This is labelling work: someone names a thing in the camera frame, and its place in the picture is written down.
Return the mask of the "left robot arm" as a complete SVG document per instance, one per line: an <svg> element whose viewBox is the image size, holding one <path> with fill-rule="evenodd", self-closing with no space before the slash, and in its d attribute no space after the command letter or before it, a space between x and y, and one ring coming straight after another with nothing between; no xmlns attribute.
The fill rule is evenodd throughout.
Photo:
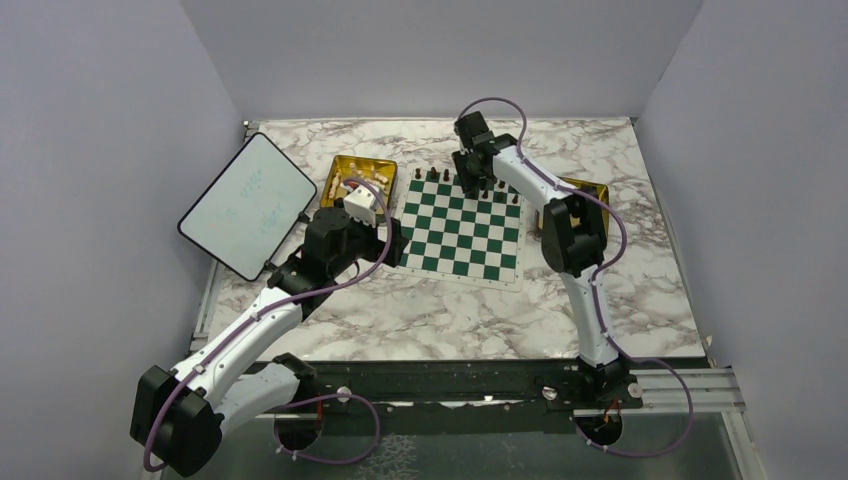
<svg viewBox="0 0 848 480"><path fill-rule="evenodd" d="M130 436L144 448L143 468L183 477L202 469L223 438L260 414L313 401L314 369L291 354L254 374L247 369L299 326L359 260L373 269L399 264L409 239L400 221L378 228L340 207L319 209L298 250L278 267L248 309L218 337L170 369L154 365L138 381Z"/></svg>

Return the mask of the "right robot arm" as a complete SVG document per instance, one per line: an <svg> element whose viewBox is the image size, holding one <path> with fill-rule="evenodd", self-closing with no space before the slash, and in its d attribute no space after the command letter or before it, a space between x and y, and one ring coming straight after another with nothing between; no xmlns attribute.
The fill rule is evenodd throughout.
<svg viewBox="0 0 848 480"><path fill-rule="evenodd" d="M609 309L600 290L607 247L600 201L524 156L512 135L495 135L478 111L461 114L454 131L461 148L452 159L467 197L503 181L541 215L542 256L561 276L577 327L577 393L589 406L604 405L627 383L628 367L603 326Z"/></svg>

